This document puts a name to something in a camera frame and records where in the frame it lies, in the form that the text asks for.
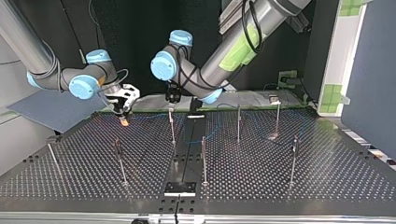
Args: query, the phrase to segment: metal rod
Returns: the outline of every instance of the metal rod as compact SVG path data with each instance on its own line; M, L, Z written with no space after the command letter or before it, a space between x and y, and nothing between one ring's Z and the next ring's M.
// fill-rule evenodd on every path
M128 180L126 179L126 174L125 174L125 170L124 170L124 167L123 167L122 158L120 158L120 167L121 167L121 170L122 170L122 177L124 179L124 184L128 185Z
M127 186L128 185L128 180L126 179L125 168L124 168L123 162L122 162L123 151L122 151L122 148L121 148L120 139L118 137L116 138L116 141L114 143L114 150L115 150L116 158L120 162L120 168L121 168L121 171L122 171L123 184L125 186Z
M294 185L294 170L295 170L295 164L296 164L296 158L297 158L297 153L299 150L299 139L298 136L294 136L294 140L293 140L293 146L292 146L292 151L293 151L293 163L291 166L291 175L290 175L290 188Z
M53 149L52 149L52 145L50 143L48 143L47 146L49 147L49 152L50 152L50 155L51 155L53 161L56 164L58 164L58 160L56 160L55 153L53 152Z
M277 104L277 111L276 111L276 126L275 126L275 133L277 134L277 130L279 127L279 115L280 115L280 102Z
M175 127L174 127L174 120L172 118L172 112L173 112L173 107L169 106L169 122L171 123L171 130L172 130L172 144L176 144L176 139L175 139Z
M30 72L42 74L50 70L49 50L12 0L0 0L0 35Z
M206 139L205 137L202 137L202 159L204 161L204 186L207 186L209 183L207 182L207 176L206 176Z
M238 106L238 136L237 136L237 142L240 142L241 136L240 136L240 132L241 132L241 106Z

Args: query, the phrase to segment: blue joint cap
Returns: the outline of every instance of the blue joint cap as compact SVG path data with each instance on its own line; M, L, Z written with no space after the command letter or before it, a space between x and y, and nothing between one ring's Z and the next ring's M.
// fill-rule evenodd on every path
M175 59L169 52L164 50L155 55L155 58L151 61L150 68L152 74L162 81L169 81L177 72Z
M87 54L85 56L87 59L87 63L103 63L103 62L110 62L111 58L108 55L107 51L104 49L96 49Z
M44 88L40 87L40 86L35 82L35 79L32 77L32 74L30 74L30 72L27 72L27 73L26 73L26 76L27 76L27 82L29 82L29 84L30 84L31 86L37 87L37 88L39 88L39 89L41 89L41 90L45 90Z
M81 100L92 98L99 89L98 80L88 75L78 75L73 77L69 84L70 92Z
M219 96L221 96L221 93L222 93L222 89L218 89L210 93L210 95L206 96L205 98L199 100L206 104L211 105L218 100Z
M179 45L192 46L192 35L183 30L174 30L169 36L169 40Z

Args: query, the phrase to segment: gray foam pad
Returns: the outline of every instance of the gray foam pad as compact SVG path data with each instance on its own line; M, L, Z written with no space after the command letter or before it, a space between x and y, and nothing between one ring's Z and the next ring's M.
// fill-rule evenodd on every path
M88 118L91 113L104 107L104 103L96 95L90 100L79 100L70 92L38 91L7 108L32 121L65 133Z

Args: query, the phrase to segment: perforated metal table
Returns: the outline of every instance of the perforated metal table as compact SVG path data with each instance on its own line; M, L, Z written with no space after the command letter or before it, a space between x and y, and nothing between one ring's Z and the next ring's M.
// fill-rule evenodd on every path
M275 111L242 111L239 144L236 111L205 116L176 114L174 147L166 114L136 115L126 128L113 115L97 115L53 145L59 165L43 148L1 176L0 218L15 212L156 220L396 217L396 173L313 110L282 110L275 139ZM202 185L202 136L208 186ZM296 136L300 152L290 182ZM113 152L116 137L125 149L128 186ZM196 183L195 197L164 197L168 182Z

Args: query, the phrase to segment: white panel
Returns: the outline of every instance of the white panel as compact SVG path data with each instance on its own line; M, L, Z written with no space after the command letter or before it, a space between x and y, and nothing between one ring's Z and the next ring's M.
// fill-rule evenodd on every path
M53 130L22 116L0 125L0 175L46 145L51 135Z
M0 78L0 108L39 91L27 82L26 68L22 63L0 65Z
M0 63L17 61L19 58L0 36ZM26 78L26 67L23 63L0 65L0 108L11 105L38 91L29 85Z
M0 63L19 58L0 36ZM51 129L10 113L7 105L37 92L29 85L23 63L0 64L0 175L46 144Z

